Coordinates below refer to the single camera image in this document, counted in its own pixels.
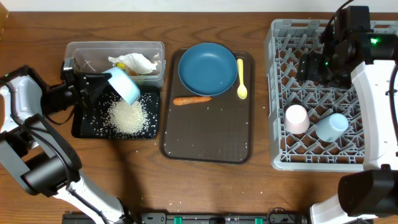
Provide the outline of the white tissue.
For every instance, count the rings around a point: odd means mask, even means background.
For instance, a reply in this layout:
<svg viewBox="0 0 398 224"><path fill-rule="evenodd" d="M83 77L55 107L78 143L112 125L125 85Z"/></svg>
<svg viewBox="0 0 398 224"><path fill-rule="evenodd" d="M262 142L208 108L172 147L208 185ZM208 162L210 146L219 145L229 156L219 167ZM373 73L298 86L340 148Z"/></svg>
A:
<svg viewBox="0 0 398 224"><path fill-rule="evenodd" d="M118 57L108 57L109 62L116 67L117 63L124 63L134 72L147 75L156 70L157 62L152 63L149 59L139 53L131 53Z"/></svg>

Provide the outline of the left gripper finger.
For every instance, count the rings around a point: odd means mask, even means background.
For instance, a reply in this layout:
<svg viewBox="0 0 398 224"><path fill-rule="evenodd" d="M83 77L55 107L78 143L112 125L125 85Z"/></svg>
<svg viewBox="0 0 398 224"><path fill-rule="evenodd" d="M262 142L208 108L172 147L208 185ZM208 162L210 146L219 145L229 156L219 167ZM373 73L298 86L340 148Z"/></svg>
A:
<svg viewBox="0 0 398 224"><path fill-rule="evenodd" d="M78 80L84 83L107 82L112 74L110 73L78 73Z"/></svg>
<svg viewBox="0 0 398 224"><path fill-rule="evenodd" d="M85 109L92 108L107 86L109 86L109 81L89 84L82 90L82 106Z"/></svg>

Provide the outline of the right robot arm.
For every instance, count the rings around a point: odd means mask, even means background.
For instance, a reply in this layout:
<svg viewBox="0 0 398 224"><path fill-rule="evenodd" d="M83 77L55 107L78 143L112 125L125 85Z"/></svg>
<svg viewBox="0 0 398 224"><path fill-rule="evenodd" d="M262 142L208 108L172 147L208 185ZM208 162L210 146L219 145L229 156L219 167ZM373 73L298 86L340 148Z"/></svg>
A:
<svg viewBox="0 0 398 224"><path fill-rule="evenodd" d="M297 79L354 87L364 131L363 170L312 205L310 223L367 223L397 213L397 35L376 33L369 8L345 2L320 36L322 53L303 54Z"/></svg>

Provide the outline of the light blue rice bowl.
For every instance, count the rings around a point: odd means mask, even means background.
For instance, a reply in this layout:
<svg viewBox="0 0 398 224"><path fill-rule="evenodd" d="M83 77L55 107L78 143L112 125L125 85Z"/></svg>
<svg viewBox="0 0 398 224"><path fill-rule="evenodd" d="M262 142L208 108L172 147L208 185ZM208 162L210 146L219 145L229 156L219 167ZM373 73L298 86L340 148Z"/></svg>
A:
<svg viewBox="0 0 398 224"><path fill-rule="evenodd" d="M126 103L133 105L141 93L140 89L130 79L129 75L119 67L110 68L103 73L109 73L111 75L111 78L108 80L109 84Z"/></svg>

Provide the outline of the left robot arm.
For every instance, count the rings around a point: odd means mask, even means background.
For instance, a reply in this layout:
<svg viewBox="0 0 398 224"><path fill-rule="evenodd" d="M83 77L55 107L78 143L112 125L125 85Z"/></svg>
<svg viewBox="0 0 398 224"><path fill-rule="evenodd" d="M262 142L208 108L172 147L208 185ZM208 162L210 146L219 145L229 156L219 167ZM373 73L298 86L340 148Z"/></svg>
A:
<svg viewBox="0 0 398 224"><path fill-rule="evenodd" d="M61 84L50 86L24 65L1 77L1 165L28 194L68 202L95 223L135 223L120 199L85 175L78 154L49 118L70 106L91 109L108 85L121 91L127 75L80 73L66 65L61 76Z"/></svg>

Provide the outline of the light blue cup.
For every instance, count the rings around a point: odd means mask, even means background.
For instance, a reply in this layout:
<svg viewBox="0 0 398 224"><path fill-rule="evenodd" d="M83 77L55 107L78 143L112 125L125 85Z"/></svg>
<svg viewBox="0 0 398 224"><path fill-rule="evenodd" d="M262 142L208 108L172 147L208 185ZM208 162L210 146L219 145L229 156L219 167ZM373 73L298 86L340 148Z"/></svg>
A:
<svg viewBox="0 0 398 224"><path fill-rule="evenodd" d="M336 141L348 129L349 121L343 114L334 113L316 124L315 133L324 142Z"/></svg>

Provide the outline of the green snack wrapper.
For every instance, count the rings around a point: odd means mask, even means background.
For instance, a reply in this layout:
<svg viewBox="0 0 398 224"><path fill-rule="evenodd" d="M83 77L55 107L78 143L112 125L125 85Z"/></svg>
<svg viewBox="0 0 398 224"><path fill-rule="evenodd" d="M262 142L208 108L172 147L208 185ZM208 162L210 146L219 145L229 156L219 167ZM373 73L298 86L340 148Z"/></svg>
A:
<svg viewBox="0 0 398 224"><path fill-rule="evenodd" d="M117 63L116 67L120 68L122 71L124 71L129 77L137 84L137 85L143 85L145 83L145 77L144 75L138 74L134 72L132 69L130 69L126 64L124 63Z"/></svg>

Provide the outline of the pink cup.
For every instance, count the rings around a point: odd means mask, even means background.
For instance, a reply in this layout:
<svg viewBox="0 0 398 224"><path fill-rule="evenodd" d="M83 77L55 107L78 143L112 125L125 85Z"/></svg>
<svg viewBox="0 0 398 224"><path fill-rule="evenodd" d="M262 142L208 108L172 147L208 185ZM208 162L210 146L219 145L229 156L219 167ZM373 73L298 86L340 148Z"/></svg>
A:
<svg viewBox="0 0 398 224"><path fill-rule="evenodd" d="M302 134L310 126L307 110L302 105L289 106L284 116L285 129L292 134Z"/></svg>

